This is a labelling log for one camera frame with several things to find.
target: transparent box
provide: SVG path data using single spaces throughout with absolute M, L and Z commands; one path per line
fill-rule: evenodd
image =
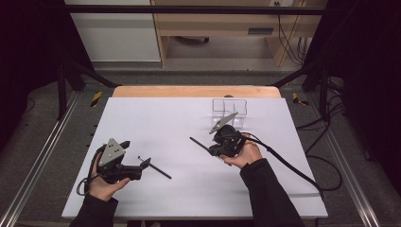
M 247 116 L 247 100 L 233 98 L 214 98 L 212 104 L 212 127 L 223 117 L 237 113 L 235 118 L 227 124 L 232 125 L 237 130 L 244 127 Z

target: hand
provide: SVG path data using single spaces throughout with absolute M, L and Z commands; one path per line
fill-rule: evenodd
M 99 153 L 96 157 L 94 168 L 92 169 L 92 175 L 96 174 L 97 164 L 100 160 L 101 153 Z M 91 184 L 89 185 L 89 194 L 95 198 L 98 198 L 102 201 L 109 201 L 113 194 L 122 189 L 127 183 L 130 181 L 130 178 L 125 178 L 118 183 L 109 184 L 106 183 L 103 178 L 95 177 L 91 180 Z
M 242 133 L 245 137 L 250 137 L 247 133 Z M 256 160 L 262 159 L 262 154 L 260 153 L 259 147 L 255 142 L 247 140 L 244 144 L 242 150 L 237 154 L 236 157 L 230 158 L 226 155 L 221 154 L 220 159 L 224 161 L 225 164 L 234 165 L 242 168 L 246 164 L 251 164 Z

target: gray floor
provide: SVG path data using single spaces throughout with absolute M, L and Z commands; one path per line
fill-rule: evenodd
M 272 84 L 289 75 L 299 66 L 286 62 L 282 68 L 273 66 L 269 50 L 263 39 L 211 38 L 209 44 L 197 41 L 173 40 L 165 68 L 153 63 L 98 63 L 98 73 L 114 82 L 123 84 Z M 78 102 L 63 129 L 61 137 L 47 160 L 40 179 L 36 182 L 16 226 L 49 226 L 66 223 L 61 218 L 66 194 L 77 177 L 92 135 L 96 132 L 107 97 L 113 89 L 106 88 L 92 79 L 84 78 L 87 86 L 79 93 Z M 280 89 L 296 126 L 311 122 L 318 116 L 312 105 L 292 103 L 296 92 L 301 100 L 316 102 L 316 92 L 305 94 L 300 88 L 304 78 L 292 81 Z M 97 91 L 102 97 L 96 107 L 90 107 Z M 57 87 L 55 83 L 40 88 L 29 95 L 35 101 L 31 111 L 25 113 L 7 146 L 0 153 L 0 212 L 5 213 L 23 184 L 30 167 L 39 155 L 47 136 L 56 124 L 58 114 Z M 401 200 L 391 187 L 377 163 L 365 160 L 363 146 L 346 115 L 333 116 L 330 126 L 340 150 L 354 171 L 369 204 L 381 226 L 401 226 Z M 307 149 L 322 130 L 299 131 L 301 142 Z M 335 162 L 328 137 L 324 137 L 310 154 Z M 319 185 L 331 187 L 338 181 L 336 172 L 328 165 L 310 159 L 312 171 Z M 329 217 L 320 219 L 320 226 L 369 226 L 359 214 L 349 188 L 344 184 L 339 190 L 326 192 L 324 203 Z

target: black cable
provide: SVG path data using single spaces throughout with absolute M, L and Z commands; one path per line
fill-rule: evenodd
M 305 179 L 307 182 L 311 183 L 313 186 L 316 187 L 316 189 L 318 189 L 319 194 L 321 195 L 322 199 L 324 198 L 324 194 L 322 189 L 318 186 L 318 184 L 313 181 L 312 179 L 310 179 L 308 176 L 306 176 L 303 172 L 301 172 L 300 170 L 298 170 L 296 167 L 292 166 L 289 162 L 287 162 L 283 157 L 280 156 L 280 154 L 278 154 L 273 148 L 267 146 L 266 144 L 264 144 L 262 141 L 260 141 L 256 136 L 252 135 L 251 133 L 248 132 L 244 132 L 247 133 L 253 137 L 255 137 L 256 139 L 252 139 L 249 137 L 245 137 L 243 135 L 226 135 L 224 137 L 226 138 L 241 138 L 241 139 L 246 139 L 246 140 L 250 140 L 255 142 L 256 144 L 259 144 L 261 146 L 263 146 L 268 152 L 270 152 L 278 161 L 280 161 L 284 166 L 286 166 L 287 168 L 289 168 L 290 170 L 292 170 L 294 173 L 298 174 L 298 176 L 302 177 L 303 179 Z
M 333 101 L 334 98 L 337 98 L 337 97 L 342 98 L 342 95 L 335 95 L 335 96 L 330 97 L 330 99 L 328 99 L 328 103 L 330 103 L 331 101 Z
M 322 157 L 316 156 L 316 155 L 306 155 L 306 158 L 314 158 L 314 159 L 321 160 L 321 161 L 331 165 L 337 171 L 337 173 L 339 175 L 339 178 L 340 178 L 339 183 L 336 186 L 331 187 L 331 188 L 322 188 L 322 191 L 335 191 L 335 190 L 338 190 L 342 186 L 342 175 L 340 173 L 340 170 L 336 166 L 334 166 L 334 164 L 332 164 L 330 161 L 328 161 Z
M 286 50 L 286 52 L 287 52 L 289 58 L 291 59 L 291 61 L 292 61 L 294 64 L 301 65 L 300 62 L 299 62 L 299 60 L 295 57 L 294 52 L 292 51 L 292 48 L 291 48 L 291 45 L 289 44 L 289 41 L 288 41 L 287 36 L 286 36 L 286 33 L 285 33 L 284 30 L 281 28 L 280 15 L 277 15 L 277 17 L 278 17 L 278 40 L 280 41 L 280 44 L 281 44 L 281 45 L 284 47 L 284 49 Z M 283 41 L 281 41 L 281 32 L 282 32 L 282 31 L 283 31 L 284 37 L 285 37 L 285 39 L 286 39 L 286 41 L 287 41 L 289 50 L 291 51 L 292 55 L 294 56 L 294 59 L 295 59 L 297 62 L 294 61 L 294 59 L 293 59 L 293 58 L 291 57 L 291 55 L 289 54 L 287 47 L 283 44 Z
M 304 64 L 306 58 L 306 47 L 307 47 L 307 38 L 304 38 L 304 45 L 301 48 L 302 37 L 298 39 L 297 44 L 297 55 L 298 58 L 301 60 L 301 64 Z
M 280 3 L 279 3 L 279 2 L 274 2 L 274 5 L 275 5 L 276 7 L 280 7 Z M 300 61 L 299 59 L 297 59 L 296 55 L 294 54 L 294 51 L 293 51 L 292 48 L 291 48 L 291 45 L 290 45 L 290 43 L 289 43 L 289 39 L 287 38 L 286 33 L 284 32 L 283 28 L 281 27 L 280 14 L 277 15 L 277 18 L 278 18 L 278 28 L 279 28 L 279 31 L 278 31 L 278 39 L 279 39 L 281 45 L 284 47 L 284 49 L 286 50 L 286 52 L 287 52 L 289 58 L 291 59 L 291 61 L 292 61 L 294 64 L 302 65 L 302 64 L 303 64 L 302 61 Z M 289 54 L 288 49 L 286 48 L 286 46 L 285 46 L 285 45 L 283 44 L 283 42 L 281 41 L 281 32 L 283 32 L 283 35 L 284 35 L 284 38 L 285 38 L 285 40 L 286 40 L 286 42 L 287 42 L 287 45 L 288 45 L 288 47 L 289 47 L 289 50 L 291 51 L 292 56 L 294 57 L 294 59 L 295 59 L 297 62 L 294 61 L 294 59 L 293 59 L 293 58 L 291 57 L 291 55 Z
M 328 128 L 330 127 L 330 121 L 327 122 L 327 127 L 322 131 L 322 133 L 318 136 L 318 138 L 312 143 L 312 145 L 310 145 L 310 147 L 305 151 L 305 154 L 308 154 L 313 147 L 316 146 L 316 144 L 318 144 L 318 142 L 322 139 L 322 137 L 324 136 L 324 134 L 327 132 Z
M 30 100 L 30 101 L 32 101 L 32 106 L 28 109 L 28 110 L 26 110 L 26 111 L 24 111 L 24 113 L 23 114 L 26 114 L 26 113 L 28 113 L 28 112 L 30 112 L 30 111 L 32 111 L 32 109 L 33 109 L 33 107 L 35 107 L 35 104 L 36 104 L 36 102 L 35 102 L 35 100 L 33 100 L 32 98 L 28 98 L 27 100 Z
M 337 104 L 337 105 L 336 105 L 335 107 L 333 107 L 333 109 L 330 110 L 328 113 L 331 114 L 332 112 L 334 112 L 334 111 L 338 108 L 339 105 L 342 105 L 342 103 Z M 312 122 L 310 122 L 310 123 L 307 123 L 307 124 L 305 124 L 305 125 L 297 126 L 297 127 L 295 127 L 295 129 L 296 129 L 297 131 L 299 131 L 299 130 L 301 130 L 301 129 L 307 128 L 307 127 L 312 126 L 312 125 L 315 125 L 315 124 L 321 122 L 322 120 L 323 120 L 323 118 L 320 117 L 320 118 L 318 118 L 318 119 L 316 119 L 316 120 L 314 120 L 314 121 L 312 121 Z
M 325 124 L 325 125 L 323 125 L 323 126 L 320 126 L 320 127 L 318 127 L 318 128 L 312 128 L 312 129 L 306 129 L 306 130 L 301 129 L 301 130 L 299 130 L 299 131 L 317 131 L 317 130 L 324 129 L 324 128 L 326 128 L 326 127 L 327 127 L 327 124 Z
M 91 167 L 89 168 L 89 172 L 88 172 L 88 177 L 82 179 L 82 181 L 79 182 L 78 186 L 77 186 L 77 194 L 80 196 L 85 196 L 86 194 L 88 194 L 89 192 L 89 184 L 91 183 L 91 180 L 93 180 L 95 177 L 97 177 L 98 175 L 95 175 L 95 177 L 92 177 L 92 170 L 94 169 L 94 165 L 95 165 L 95 161 L 97 158 L 97 155 L 104 149 L 104 148 L 99 148 L 94 157 L 92 158 L 92 162 L 91 162 Z M 80 193 L 79 190 L 81 188 L 83 184 L 83 193 Z

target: white tabletop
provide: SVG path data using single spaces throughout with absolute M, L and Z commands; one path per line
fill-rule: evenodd
M 243 132 L 256 135 L 284 159 L 313 179 L 287 103 L 282 98 L 244 98 L 247 116 Z M 96 152 L 110 138 L 131 141 L 122 161 L 138 166 L 142 158 L 169 174 L 169 180 L 147 168 L 140 181 L 130 182 L 114 197 L 116 217 L 126 219 L 251 218 L 248 189 L 239 169 L 212 157 L 189 137 L 209 147 L 214 144 L 212 100 L 209 97 L 111 97 L 82 164 L 62 216 L 73 218 L 83 197 L 75 193 L 86 177 Z M 302 218 L 327 217 L 317 189 L 260 147 L 280 184 Z

